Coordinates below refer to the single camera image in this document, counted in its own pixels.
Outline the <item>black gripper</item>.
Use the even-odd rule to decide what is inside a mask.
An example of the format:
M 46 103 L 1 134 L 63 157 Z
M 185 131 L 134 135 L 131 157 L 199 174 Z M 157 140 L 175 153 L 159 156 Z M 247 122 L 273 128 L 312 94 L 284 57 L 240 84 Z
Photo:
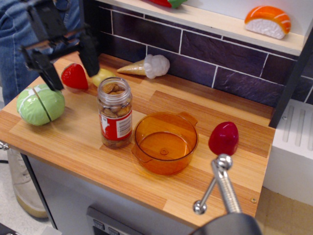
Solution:
M 64 87 L 51 61 L 73 51 L 79 52 L 79 57 L 89 77 L 98 74 L 100 67 L 96 44 L 94 38 L 87 34 L 84 26 L 73 31 L 67 30 L 53 2 L 30 2 L 26 11 L 39 41 L 30 46 L 22 46 L 21 51 L 27 67 L 37 71 L 52 91 L 60 91 Z M 68 45 L 71 36 L 78 39 L 78 45 L 49 56 L 39 52 L 42 48 L 53 47 L 60 43 Z

